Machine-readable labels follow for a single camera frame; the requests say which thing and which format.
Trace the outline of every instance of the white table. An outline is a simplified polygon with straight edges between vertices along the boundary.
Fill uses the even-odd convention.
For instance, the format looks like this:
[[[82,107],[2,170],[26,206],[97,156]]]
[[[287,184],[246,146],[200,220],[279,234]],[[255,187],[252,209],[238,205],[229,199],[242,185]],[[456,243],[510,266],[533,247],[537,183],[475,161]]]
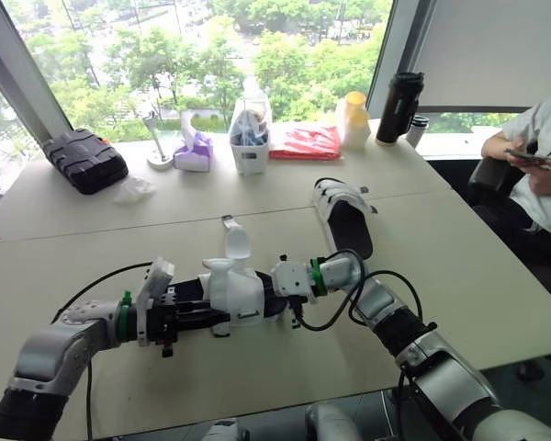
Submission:
[[[372,121],[372,132],[376,133]],[[373,142],[363,153],[344,152],[335,162],[271,160],[264,175],[238,175],[226,135],[215,139],[217,160],[209,174],[157,172],[145,161],[152,142],[118,148],[129,172],[153,182],[157,192],[133,206],[113,198],[119,183],[84,196],[42,159],[27,166],[0,201],[0,241],[51,237],[162,225],[311,206],[310,189],[324,176],[367,186],[366,198],[388,198],[449,188],[403,140],[382,147]]]
[[[370,269],[391,268],[418,290],[425,321],[477,368],[551,353],[551,297],[452,190],[378,198],[368,218]],[[252,240],[250,265],[268,271],[277,257],[329,253],[314,209],[239,216]],[[224,227],[201,220],[0,243],[0,397],[17,351],[33,330],[91,280],[160,254],[176,280],[203,272],[202,258],[223,255]],[[87,298],[120,299],[141,271],[102,284]],[[384,281],[410,305],[399,281]],[[306,308],[327,320],[340,301]],[[286,321],[240,328],[227,339],[208,330],[182,333],[175,355],[135,343],[95,358],[95,435],[118,435],[380,390],[396,384],[388,351],[345,316],[322,333]],[[85,436],[84,380],[56,439]]]

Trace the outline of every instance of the black thermos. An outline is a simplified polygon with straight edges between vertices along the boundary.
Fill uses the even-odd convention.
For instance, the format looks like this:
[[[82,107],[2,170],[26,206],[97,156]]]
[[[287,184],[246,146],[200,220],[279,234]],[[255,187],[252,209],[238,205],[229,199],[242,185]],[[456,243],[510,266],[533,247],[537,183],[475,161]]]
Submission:
[[[376,139],[393,144],[402,133],[406,133],[417,107],[424,84],[424,73],[400,72],[389,83],[388,99],[379,121]]]

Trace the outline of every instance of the white bottle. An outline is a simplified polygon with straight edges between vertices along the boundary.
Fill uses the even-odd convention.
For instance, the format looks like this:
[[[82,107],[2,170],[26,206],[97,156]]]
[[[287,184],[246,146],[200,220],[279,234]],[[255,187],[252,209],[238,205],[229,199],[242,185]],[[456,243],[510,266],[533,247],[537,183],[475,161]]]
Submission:
[[[365,110],[365,95],[361,92],[350,92],[339,100],[335,110],[337,132],[341,147],[349,150],[363,150],[369,129],[369,114]]]

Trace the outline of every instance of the white cup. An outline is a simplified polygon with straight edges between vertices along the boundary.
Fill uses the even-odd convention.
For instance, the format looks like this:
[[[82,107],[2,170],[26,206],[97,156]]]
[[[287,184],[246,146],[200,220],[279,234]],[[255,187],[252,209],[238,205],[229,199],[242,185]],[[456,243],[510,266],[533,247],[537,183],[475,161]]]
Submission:
[[[416,149],[424,132],[429,128],[429,119],[421,115],[414,115],[410,129],[406,133],[406,141]]]

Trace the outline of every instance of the red plastic bag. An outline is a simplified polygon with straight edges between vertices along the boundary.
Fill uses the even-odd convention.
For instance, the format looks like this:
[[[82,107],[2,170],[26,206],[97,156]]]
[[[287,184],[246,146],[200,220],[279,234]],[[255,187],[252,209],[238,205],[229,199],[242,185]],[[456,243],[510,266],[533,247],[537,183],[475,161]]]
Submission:
[[[334,126],[295,122],[273,127],[270,158],[331,161],[340,156],[341,140]]]

